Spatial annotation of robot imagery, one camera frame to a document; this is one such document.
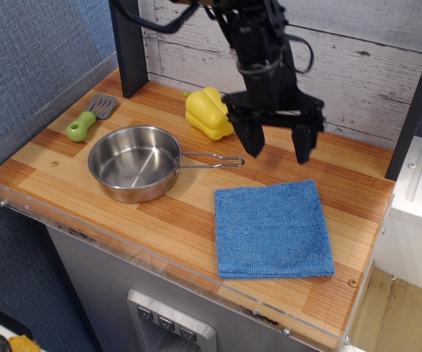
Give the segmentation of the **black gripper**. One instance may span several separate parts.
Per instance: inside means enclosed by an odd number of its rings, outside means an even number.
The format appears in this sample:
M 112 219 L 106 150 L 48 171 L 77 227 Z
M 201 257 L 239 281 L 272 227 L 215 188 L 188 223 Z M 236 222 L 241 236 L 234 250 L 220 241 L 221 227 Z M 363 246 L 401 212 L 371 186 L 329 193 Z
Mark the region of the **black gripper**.
M 237 63 L 246 90 L 223 96 L 223 102 L 233 114 L 240 114 L 260 123 L 291 127 L 297 162 L 304 164 L 317 145 L 318 131 L 325 129 L 322 115 L 324 102 L 302 92 L 297 86 L 293 66 L 283 62 L 244 65 Z M 233 120 L 237 134 L 247 154 L 256 158 L 265 143 L 261 124 Z

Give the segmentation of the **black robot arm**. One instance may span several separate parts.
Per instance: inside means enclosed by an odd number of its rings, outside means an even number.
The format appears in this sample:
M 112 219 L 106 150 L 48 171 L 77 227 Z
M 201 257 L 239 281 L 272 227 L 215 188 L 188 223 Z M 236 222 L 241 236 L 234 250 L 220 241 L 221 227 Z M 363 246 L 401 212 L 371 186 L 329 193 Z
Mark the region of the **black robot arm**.
M 264 146 L 263 126 L 289 128 L 297 161 L 309 160 L 324 129 L 323 101 L 300 91 L 285 34 L 285 9 L 277 1 L 188 1 L 188 8 L 171 23 L 177 31 L 203 5 L 217 21 L 237 55 L 245 91 L 223 96 L 227 117 L 245 151 L 256 157 Z

